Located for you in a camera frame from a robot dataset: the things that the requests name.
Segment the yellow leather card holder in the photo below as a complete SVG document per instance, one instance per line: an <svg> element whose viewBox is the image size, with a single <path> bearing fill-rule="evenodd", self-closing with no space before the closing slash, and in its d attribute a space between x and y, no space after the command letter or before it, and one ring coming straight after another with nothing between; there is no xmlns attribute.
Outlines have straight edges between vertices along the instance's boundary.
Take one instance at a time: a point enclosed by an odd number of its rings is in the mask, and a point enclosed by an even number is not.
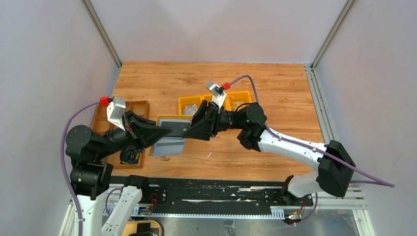
<svg viewBox="0 0 417 236"><path fill-rule="evenodd" d="M182 154L185 146L185 138L183 138L182 135L190 128L191 123L192 116L158 116L157 126L169 128L171 131L151 146L149 155L153 157L166 157Z"/></svg>

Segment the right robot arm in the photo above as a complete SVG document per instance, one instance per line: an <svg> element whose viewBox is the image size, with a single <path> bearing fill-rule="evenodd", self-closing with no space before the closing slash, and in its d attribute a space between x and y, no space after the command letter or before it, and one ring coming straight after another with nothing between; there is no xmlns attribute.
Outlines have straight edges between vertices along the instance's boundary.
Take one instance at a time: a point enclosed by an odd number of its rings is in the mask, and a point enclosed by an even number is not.
<svg viewBox="0 0 417 236"><path fill-rule="evenodd" d="M331 140L324 144L290 137L270 129L266 120L256 102L243 103L235 111L227 111L203 100L182 137L208 141L219 132L239 129L237 139L244 148L286 156L309 166L311 172L290 175L281 187L278 198L288 205L316 192L334 197L346 195L353 176L348 166L355 164L340 142Z"/></svg>

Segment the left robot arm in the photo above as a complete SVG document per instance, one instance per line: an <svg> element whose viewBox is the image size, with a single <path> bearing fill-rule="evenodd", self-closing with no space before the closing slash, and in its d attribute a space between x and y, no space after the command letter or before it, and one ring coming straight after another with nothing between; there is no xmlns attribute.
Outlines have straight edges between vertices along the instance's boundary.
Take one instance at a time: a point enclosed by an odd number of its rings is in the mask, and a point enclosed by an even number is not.
<svg viewBox="0 0 417 236"><path fill-rule="evenodd" d="M121 127L100 135L85 125L77 125L66 134L65 153L71 158L70 191L74 197L81 236L120 236L133 208L150 196L149 179L130 175L120 199L106 223L102 222L113 165L103 159L128 148L143 151L167 136L171 130L157 126L132 111L121 116Z"/></svg>

